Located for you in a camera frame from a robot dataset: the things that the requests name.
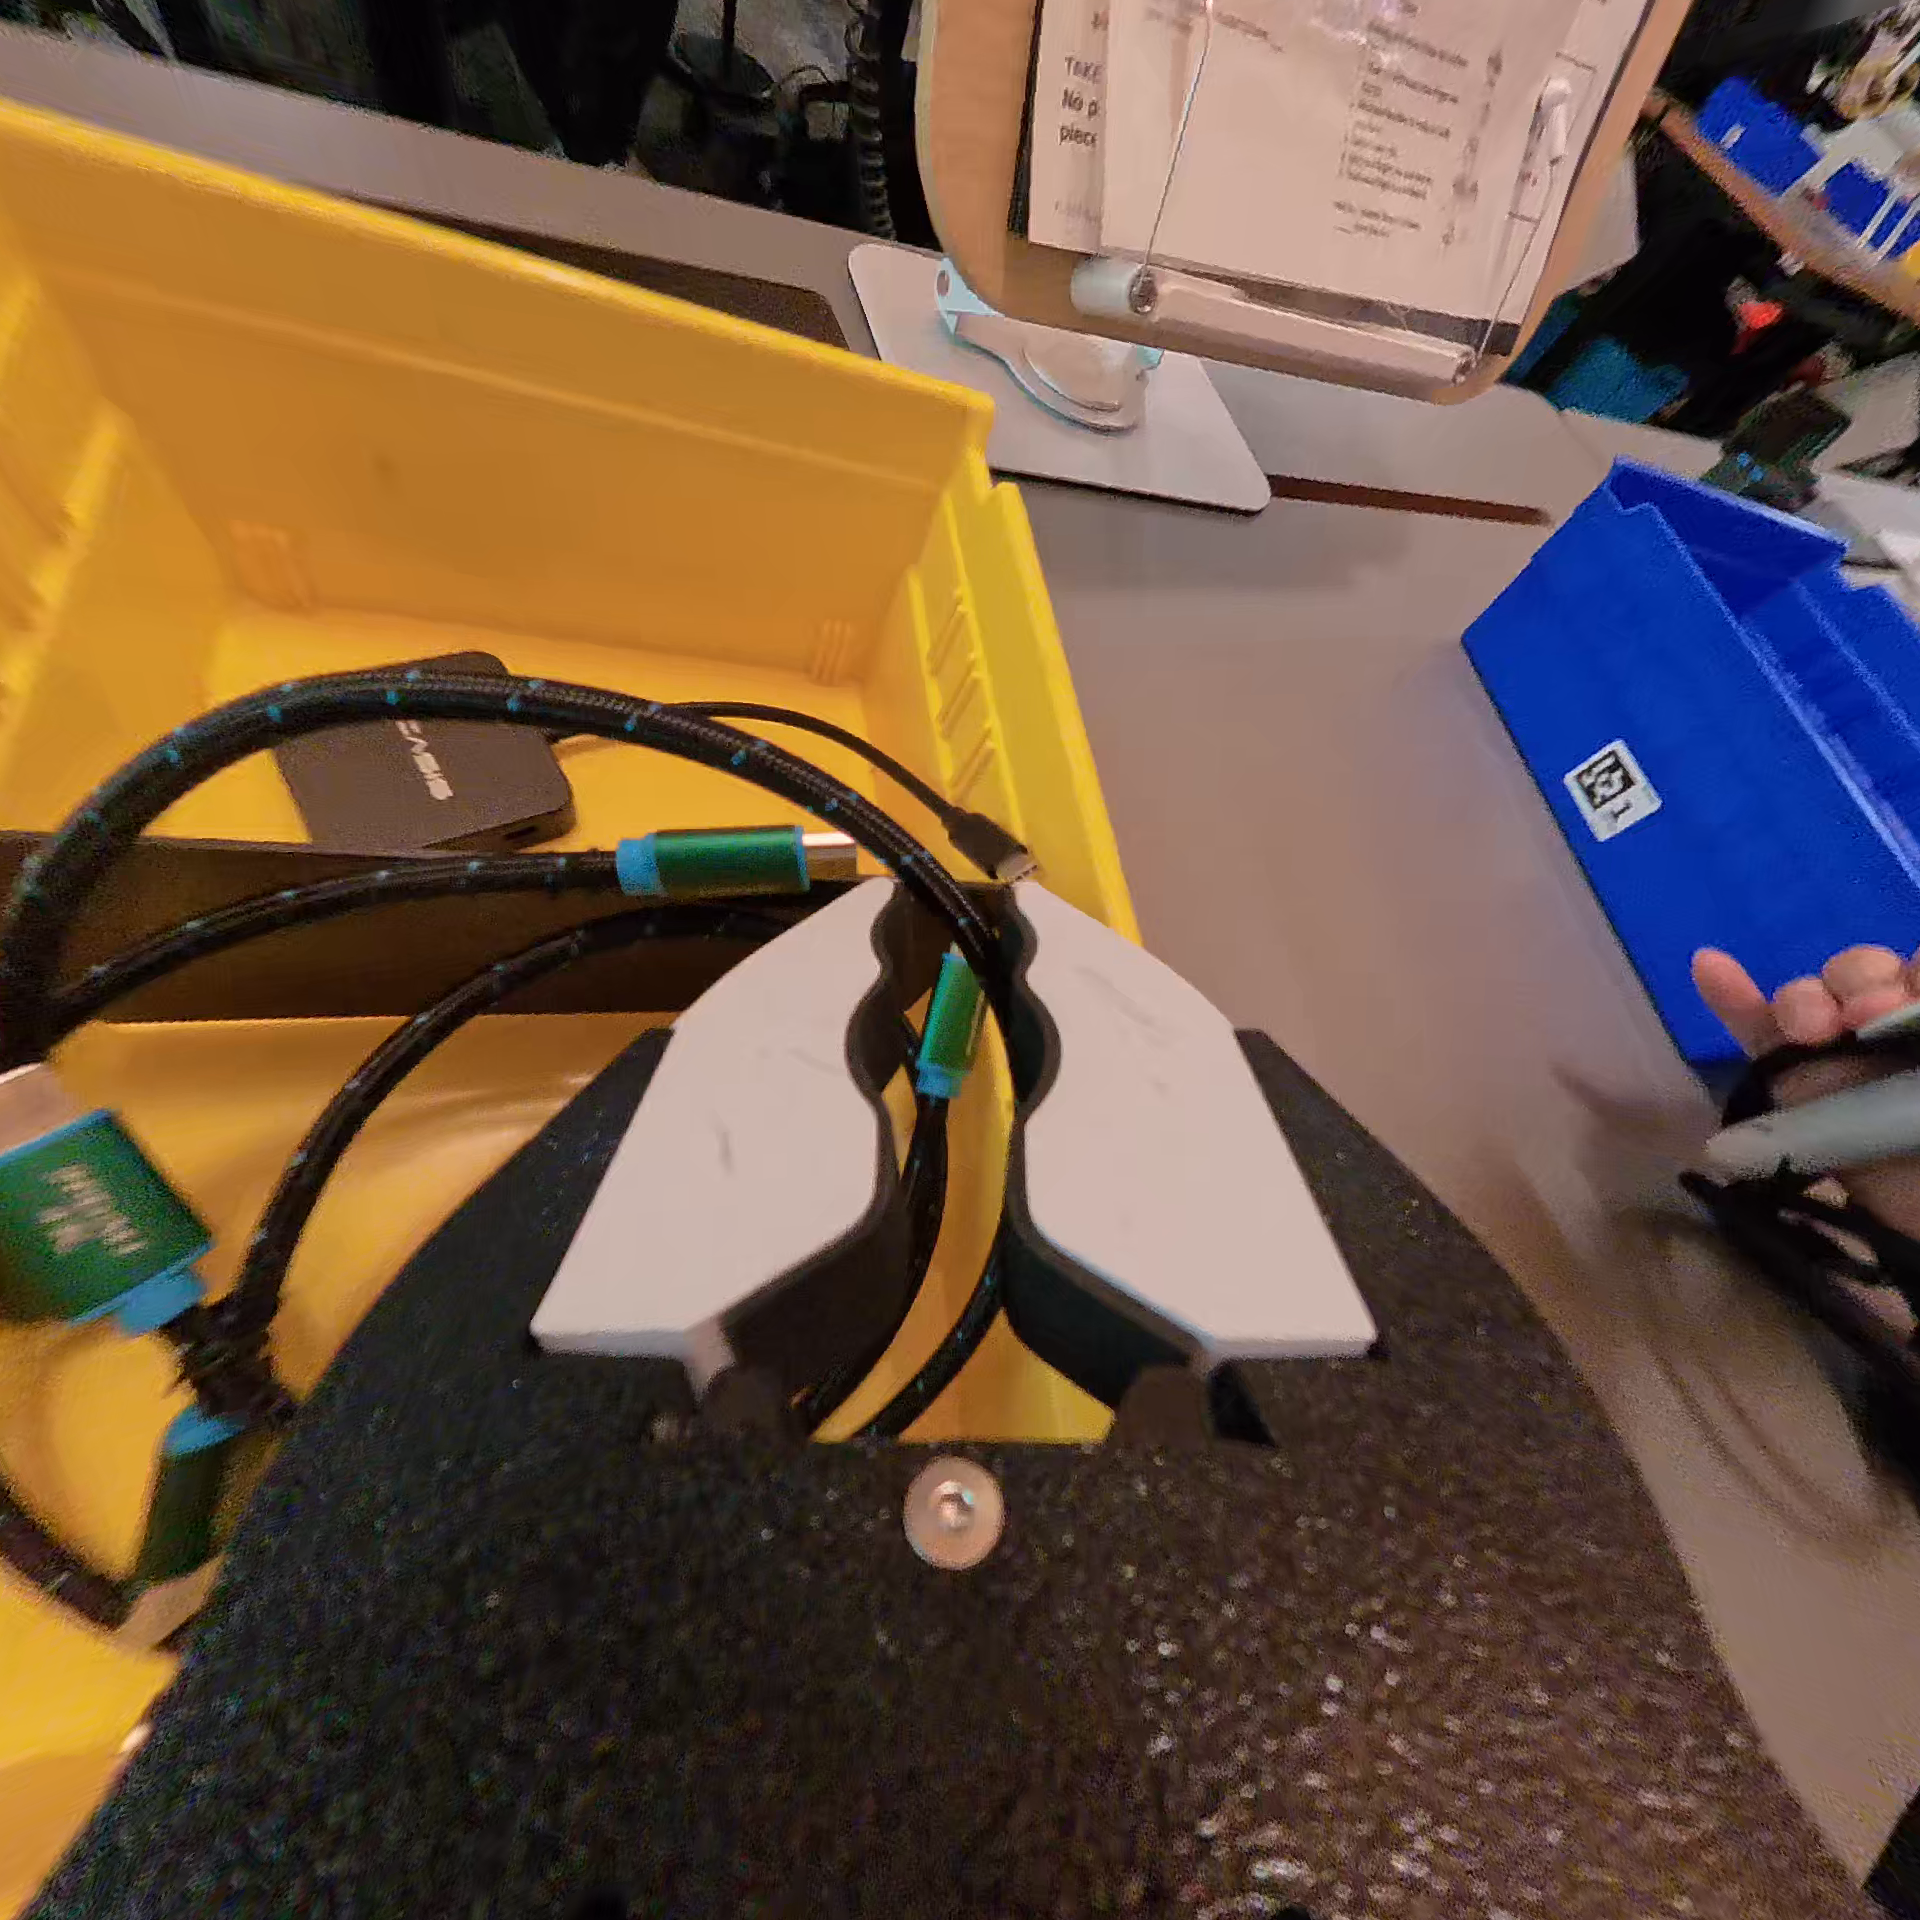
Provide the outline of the small black flat adapter box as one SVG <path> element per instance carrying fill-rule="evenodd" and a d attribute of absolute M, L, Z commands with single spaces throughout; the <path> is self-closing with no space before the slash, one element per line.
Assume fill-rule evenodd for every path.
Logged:
<path fill-rule="evenodd" d="M 356 854 L 508 854 L 577 824 L 547 734 L 494 722 L 389 718 L 273 749 L 312 844 Z"/>

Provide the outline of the yellow plastic bin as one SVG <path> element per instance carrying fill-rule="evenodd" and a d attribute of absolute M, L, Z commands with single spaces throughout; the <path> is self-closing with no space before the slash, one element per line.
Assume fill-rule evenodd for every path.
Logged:
<path fill-rule="evenodd" d="M 5 103 L 5 830 L 280 680 L 482 652 L 817 711 L 994 816 L 1139 942 L 990 405 L 389 211 Z M 283 1157 L 400 1016 L 92 1026 L 64 1054 L 236 1278 Z M 275 1330 L 309 1390 L 378 1294 L 646 1015 L 496 1015 L 372 1118 Z M 13 1485 L 137 1548 L 158 1339 L 5 1327 Z M 5 1571 L 5 1915 L 117 1784 L 173 1660 Z"/>

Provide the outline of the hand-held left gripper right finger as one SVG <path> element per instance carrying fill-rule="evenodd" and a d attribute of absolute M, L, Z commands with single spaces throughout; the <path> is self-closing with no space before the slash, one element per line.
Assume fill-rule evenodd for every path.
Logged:
<path fill-rule="evenodd" d="M 1004 1304 L 1049 1364 L 1349 1359 L 1377 1318 L 1233 1022 L 1035 880 L 1010 894 Z"/>

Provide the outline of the person's right hand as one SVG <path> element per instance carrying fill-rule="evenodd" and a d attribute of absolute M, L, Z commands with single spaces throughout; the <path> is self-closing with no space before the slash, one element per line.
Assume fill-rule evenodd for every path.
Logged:
<path fill-rule="evenodd" d="M 1710 1013 L 1752 1059 L 1788 1045 L 1827 1046 L 1917 1003 L 1917 955 L 1872 944 L 1837 951 L 1820 972 L 1777 992 L 1764 992 L 1720 948 L 1694 951 L 1691 978 Z"/>

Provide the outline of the wooden document stand with paper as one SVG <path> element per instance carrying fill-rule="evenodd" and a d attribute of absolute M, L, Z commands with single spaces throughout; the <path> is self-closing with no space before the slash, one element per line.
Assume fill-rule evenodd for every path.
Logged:
<path fill-rule="evenodd" d="M 1013 477 L 1258 514 L 1212 367 L 1456 402 L 1576 264 L 1684 5 L 924 5 L 937 247 L 849 270 Z"/>

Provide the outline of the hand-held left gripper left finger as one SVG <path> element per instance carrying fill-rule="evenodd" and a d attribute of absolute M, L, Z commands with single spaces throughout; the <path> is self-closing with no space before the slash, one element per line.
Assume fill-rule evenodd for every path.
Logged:
<path fill-rule="evenodd" d="M 536 1309 L 544 1354 L 812 1388 L 877 1347 L 905 1301 L 899 907 L 859 883 L 674 1022 Z"/>

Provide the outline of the blue plastic bin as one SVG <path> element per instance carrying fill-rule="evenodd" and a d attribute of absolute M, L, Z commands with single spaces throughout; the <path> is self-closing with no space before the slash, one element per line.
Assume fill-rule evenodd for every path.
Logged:
<path fill-rule="evenodd" d="M 1616 462 L 1462 652 L 1674 1048 L 1740 1048 L 1697 948 L 1770 992 L 1917 935 L 1915 620 L 1846 542 Z"/>

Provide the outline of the grey desk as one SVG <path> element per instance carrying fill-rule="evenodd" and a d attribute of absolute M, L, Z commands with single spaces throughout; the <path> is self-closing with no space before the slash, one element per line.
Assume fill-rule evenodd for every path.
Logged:
<path fill-rule="evenodd" d="M 650 1015 L 298 1390 L 37 1915 L 1882 1915 L 1913 1510 L 1670 1191 L 1710 1109 L 1460 652 L 1545 536 L 1017 491 L 1108 928 L 1238 1030 L 1373 1349 L 1049 1364 L 997 1325 L 905 1439 L 819 1443 L 760 1371 L 547 1354 L 693 1003 Z M 5 830 L 5 1034 L 137 839 L 282 846 L 317 696 L 513 695 L 606 740 L 577 840 L 859 795 L 954 898 L 950 837 L 844 752 L 804 799 L 809 740 L 731 773 L 693 700 L 430 655 L 238 695 Z M 994 1250 L 1016 1125 L 987 1038 L 857 1413 Z"/>

